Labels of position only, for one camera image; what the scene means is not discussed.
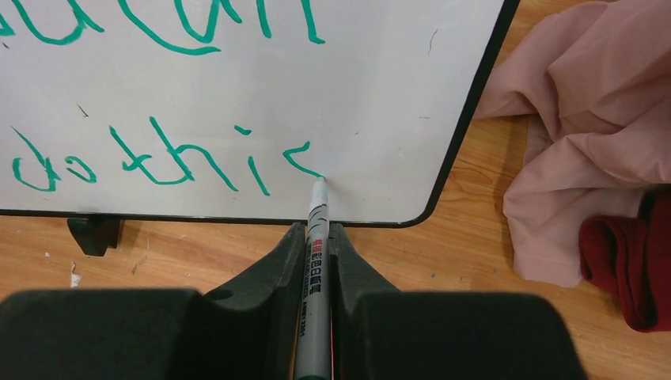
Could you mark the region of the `white whiteboard marker pen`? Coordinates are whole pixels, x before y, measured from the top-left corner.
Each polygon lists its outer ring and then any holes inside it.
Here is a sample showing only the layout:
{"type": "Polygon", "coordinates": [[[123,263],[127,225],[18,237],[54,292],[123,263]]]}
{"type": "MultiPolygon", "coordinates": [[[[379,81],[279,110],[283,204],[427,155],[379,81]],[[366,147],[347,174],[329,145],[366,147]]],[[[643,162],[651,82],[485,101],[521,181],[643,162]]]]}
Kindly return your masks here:
{"type": "Polygon", "coordinates": [[[329,290],[328,187],[322,177],[313,186],[307,227],[294,378],[330,379],[332,325],[329,290]]]}

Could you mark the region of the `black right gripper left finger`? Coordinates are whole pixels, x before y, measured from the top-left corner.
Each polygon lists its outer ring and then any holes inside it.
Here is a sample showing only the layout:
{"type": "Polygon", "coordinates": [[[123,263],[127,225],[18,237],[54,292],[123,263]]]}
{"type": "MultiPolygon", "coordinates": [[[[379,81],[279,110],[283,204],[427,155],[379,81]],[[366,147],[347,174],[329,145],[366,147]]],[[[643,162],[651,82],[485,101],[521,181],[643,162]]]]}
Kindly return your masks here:
{"type": "Polygon", "coordinates": [[[202,294],[188,288],[22,291],[1,304],[4,379],[287,379],[305,227],[202,294]]]}

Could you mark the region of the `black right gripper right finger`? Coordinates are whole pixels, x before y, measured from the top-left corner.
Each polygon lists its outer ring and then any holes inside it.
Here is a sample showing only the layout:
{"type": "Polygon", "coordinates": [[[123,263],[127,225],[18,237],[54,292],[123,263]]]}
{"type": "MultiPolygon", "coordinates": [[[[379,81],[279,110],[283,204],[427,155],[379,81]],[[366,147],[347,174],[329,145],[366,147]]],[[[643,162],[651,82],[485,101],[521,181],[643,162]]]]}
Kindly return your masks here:
{"type": "Polygon", "coordinates": [[[534,294],[401,291],[332,224],[338,379],[584,379],[567,327],[534,294]]]}

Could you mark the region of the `white whiteboard black frame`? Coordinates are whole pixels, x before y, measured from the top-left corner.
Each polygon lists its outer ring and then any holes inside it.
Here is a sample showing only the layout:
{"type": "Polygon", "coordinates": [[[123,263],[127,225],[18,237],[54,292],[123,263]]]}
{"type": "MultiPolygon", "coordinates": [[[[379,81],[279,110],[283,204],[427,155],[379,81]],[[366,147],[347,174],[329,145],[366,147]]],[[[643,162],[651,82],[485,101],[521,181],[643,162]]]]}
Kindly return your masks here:
{"type": "Polygon", "coordinates": [[[515,1],[4,1],[1,213],[426,220],[515,1]]]}

